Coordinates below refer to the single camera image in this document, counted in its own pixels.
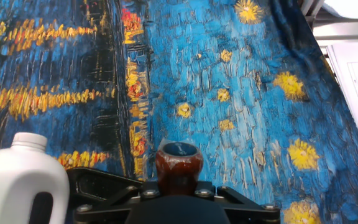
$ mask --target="brown ceramic cup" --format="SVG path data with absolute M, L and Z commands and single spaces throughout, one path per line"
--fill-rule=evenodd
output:
M 203 155 L 196 146 L 171 142 L 157 151 L 155 165 L 162 195 L 193 195 L 203 168 Z

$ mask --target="screw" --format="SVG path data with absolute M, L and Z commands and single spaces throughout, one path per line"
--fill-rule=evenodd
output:
M 273 205 L 273 204 L 266 204 L 266 205 L 262 205 L 262 208 L 264 210 L 276 210 L 277 206 Z
M 135 189 L 136 189 L 136 187 L 132 186 L 132 185 L 127 187 L 127 190 L 135 190 Z
M 194 192 L 195 195 L 199 196 L 199 197 L 209 197 L 212 195 L 212 192 L 210 190 L 207 189 L 201 189 L 201 190 L 196 190 Z
M 77 208 L 77 212 L 87 212 L 92 209 L 92 205 L 80 205 Z
M 146 197 L 154 197 L 154 196 L 158 195 L 158 190 L 153 190 L 153 189 L 145 190 L 143 192 L 143 195 L 146 196 Z

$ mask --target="black metal mount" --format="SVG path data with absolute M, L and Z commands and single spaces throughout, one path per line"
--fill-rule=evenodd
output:
M 199 181 L 194 195 L 163 196 L 139 182 L 89 168 L 67 171 L 75 223 L 280 223 L 280 209 L 258 205 L 230 187 Z

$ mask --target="white plastic jug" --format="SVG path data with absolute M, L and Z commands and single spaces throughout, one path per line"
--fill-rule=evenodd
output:
M 0 224 L 64 223 L 68 177 L 46 145 L 41 135 L 17 133 L 10 149 L 0 149 Z

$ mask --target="jug cap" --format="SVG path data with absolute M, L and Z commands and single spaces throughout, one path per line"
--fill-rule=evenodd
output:
M 45 151 L 48 139 L 42 135 L 34 133 L 16 133 L 13 137 L 12 146 L 34 147 Z

